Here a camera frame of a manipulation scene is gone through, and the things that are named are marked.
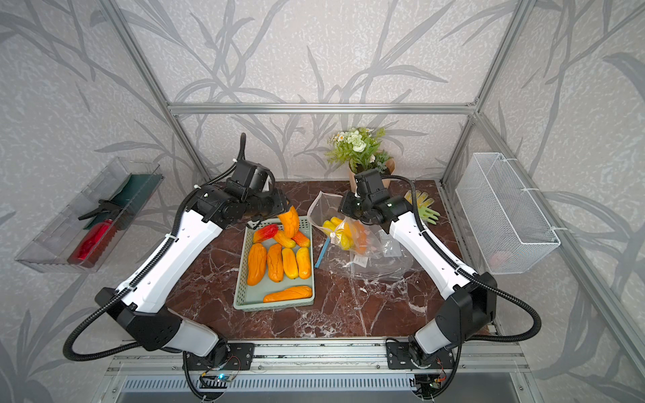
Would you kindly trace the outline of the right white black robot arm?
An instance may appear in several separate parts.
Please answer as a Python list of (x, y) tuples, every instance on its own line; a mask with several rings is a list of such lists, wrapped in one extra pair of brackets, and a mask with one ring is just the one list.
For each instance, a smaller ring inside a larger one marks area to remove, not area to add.
[[(439, 351), (454, 349), (467, 341), (515, 343), (539, 334), (543, 322), (527, 302), (500, 290), (489, 273), (478, 274), (453, 254), (421, 220), (417, 204), (403, 196), (377, 194), (360, 197), (347, 192), (339, 211), (366, 225), (379, 225), (400, 243), (430, 276), (444, 303), (435, 318), (409, 338), (409, 351), (425, 363)], [(480, 334), (497, 315), (501, 298), (521, 308), (532, 319), (527, 331), (507, 336)]]

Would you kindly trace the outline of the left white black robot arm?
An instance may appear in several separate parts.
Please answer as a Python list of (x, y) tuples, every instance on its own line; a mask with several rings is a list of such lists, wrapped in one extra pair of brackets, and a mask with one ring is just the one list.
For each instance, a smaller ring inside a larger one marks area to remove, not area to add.
[[(223, 365), (230, 356), (227, 341), (211, 328), (171, 311), (166, 299), (196, 257), (228, 226), (250, 218), (285, 213), (289, 201), (280, 189), (256, 191), (237, 183), (221, 190), (204, 184), (181, 202), (172, 229), (154, 253), (118, 288), (96, 296), (99, 309), (82, 321), (64, 342), (62, 353), (75, 362), (93, 361), (141, 347), (180, 351)], [(103, 314), (109, 314), (132, 343), (96, 353), (78, 353), (73, 345)]]

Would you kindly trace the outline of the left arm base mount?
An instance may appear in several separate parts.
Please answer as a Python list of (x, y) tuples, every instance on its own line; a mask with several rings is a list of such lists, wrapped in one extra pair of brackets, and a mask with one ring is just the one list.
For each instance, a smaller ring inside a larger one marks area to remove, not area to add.
[(186, 358), (189, 371), (223, 369), (225, 371), (247, 371), (250, 369), (255, 352), (253, 343), (227, 343), (218, 345), (206, 357), (188, 354)]

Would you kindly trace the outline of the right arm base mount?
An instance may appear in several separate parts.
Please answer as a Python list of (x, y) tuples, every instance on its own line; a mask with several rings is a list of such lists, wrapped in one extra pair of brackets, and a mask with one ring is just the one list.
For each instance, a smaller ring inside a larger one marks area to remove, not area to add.
[(388, 369), (453, 369), (455, 356), (449, 349), (425, 353), (415, 342), (386, 338)]

